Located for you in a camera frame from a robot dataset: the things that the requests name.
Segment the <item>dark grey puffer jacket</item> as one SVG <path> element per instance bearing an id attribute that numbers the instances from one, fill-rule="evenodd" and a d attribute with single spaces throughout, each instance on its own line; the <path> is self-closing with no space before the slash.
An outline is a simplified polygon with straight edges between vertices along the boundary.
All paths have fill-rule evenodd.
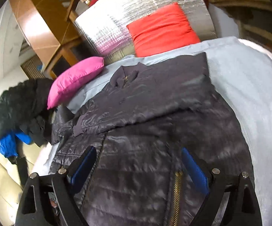
<path id="1" fill-rule="evenodd" d="M 50 171 L 88 146 L 97 161 L 75 202 L 89 225 L 189 225 L 204 197 L 182 163 L 186 148 L 222 173 L 254 170 L 232 108 L 215 90 L 205 53 L 121 66 L 68 121 L 52 129 Z"/>

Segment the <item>light grey bed sheet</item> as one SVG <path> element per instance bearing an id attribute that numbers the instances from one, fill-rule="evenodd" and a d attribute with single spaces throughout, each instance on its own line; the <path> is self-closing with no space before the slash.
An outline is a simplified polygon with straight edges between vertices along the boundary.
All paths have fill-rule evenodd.
<path id="1" fill-rule="evenodd" d="M 249 177 L 260 206 L 262 225 L 272 225 L 272 59 L 258 48 L 249 47 L 248 41 L 226 37 L 149 57 L 127 56 L 106 66 L 99 76 L 85 84 L 69 102 L 69 109 L 74 116 L 105 87 L 121 66 L 139 63 L 150 66 L 178 56 L 201 53 L 206 54 L 211 83 L 234 111 L 249 147 L 254 170 L 254 177 Z M 34 172 L 54 174 L 50 167 L 58 147 L 53 143 L 52 156 L 45 164 L 36 162 Z"/>

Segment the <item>blue garment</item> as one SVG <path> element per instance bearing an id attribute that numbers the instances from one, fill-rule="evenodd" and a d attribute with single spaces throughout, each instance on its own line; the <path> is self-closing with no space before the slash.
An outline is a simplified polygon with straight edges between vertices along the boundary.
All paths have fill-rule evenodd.
<path id="1" fill-rule="evenodd" d="M 31 137 L 22 131 L 9 132 L 0 138 L 0 153 L 5 158 L 17 157 L 17 146 L 19 141 L 30 145 L 33 141 Z"/>

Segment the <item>pink pillow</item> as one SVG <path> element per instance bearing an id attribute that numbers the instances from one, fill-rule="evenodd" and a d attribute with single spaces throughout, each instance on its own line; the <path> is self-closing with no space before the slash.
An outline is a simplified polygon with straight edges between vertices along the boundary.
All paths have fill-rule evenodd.
<path id="1" fill-rule="evenodd" d="M 64 71 L 52 83 L 48 94 L 48 110 L 72 98 L 83 85 L 99 75 L 103 68 L 103 57 L 90 57 Z"/>

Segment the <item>silver foil insulation sheet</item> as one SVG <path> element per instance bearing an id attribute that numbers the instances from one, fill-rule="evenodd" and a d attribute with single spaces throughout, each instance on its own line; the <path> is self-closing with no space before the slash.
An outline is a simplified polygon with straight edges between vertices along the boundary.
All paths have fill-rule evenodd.
<path id="1" fill-rule="evenodd" d="M 135 53 L 127 25 L 158 8 L 177 2 L 200 40 L 216 38 L 211 16 L 203 0 L 98 0 L 75 20 L 90 48 L 105 64 Z"/>

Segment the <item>wooden nightstand cabinet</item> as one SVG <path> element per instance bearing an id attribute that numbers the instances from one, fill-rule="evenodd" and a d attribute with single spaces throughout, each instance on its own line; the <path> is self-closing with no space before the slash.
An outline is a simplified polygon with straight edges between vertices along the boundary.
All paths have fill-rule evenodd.
<path id="1" fill-rule="evenodd" d="M 73 48 L 82 38 L 60 0 L 9 0 L 27 43 L 42 62 L 42 73 L 55 79 L 78 63 Z"/>

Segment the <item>wooden shelf unit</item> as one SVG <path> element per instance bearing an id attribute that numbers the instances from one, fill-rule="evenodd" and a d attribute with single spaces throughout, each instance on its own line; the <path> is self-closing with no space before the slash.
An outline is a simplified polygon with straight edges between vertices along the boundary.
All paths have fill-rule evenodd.
<path id="1" fill-rule="evenodd" d="M 224 10 L 238 25 L 242 39 L 272 52 L 272 2 L 270 0 L 208 0 Z"/>

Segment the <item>red-orange pillow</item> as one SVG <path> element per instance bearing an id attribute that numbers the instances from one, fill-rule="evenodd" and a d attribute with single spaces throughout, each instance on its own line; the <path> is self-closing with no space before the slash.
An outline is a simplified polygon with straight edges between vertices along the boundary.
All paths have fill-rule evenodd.
<path id="1" fill-rule="evenodd" d="M 177 2 L 128 24 L 127 29 L 137 57 L 148 57 L 200 42 Z"/>

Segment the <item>black clothes pile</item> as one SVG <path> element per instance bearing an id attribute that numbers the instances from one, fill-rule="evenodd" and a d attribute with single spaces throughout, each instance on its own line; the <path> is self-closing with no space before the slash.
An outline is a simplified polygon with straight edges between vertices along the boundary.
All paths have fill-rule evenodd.
<path id="1" fill-rule="evenodd" d="M 29 79 L 5 90 L 0 96 L 0 139 L 22 131 L 38 146 L 51 142 L 52 110 L 48 94 L 53 80 Z"/>

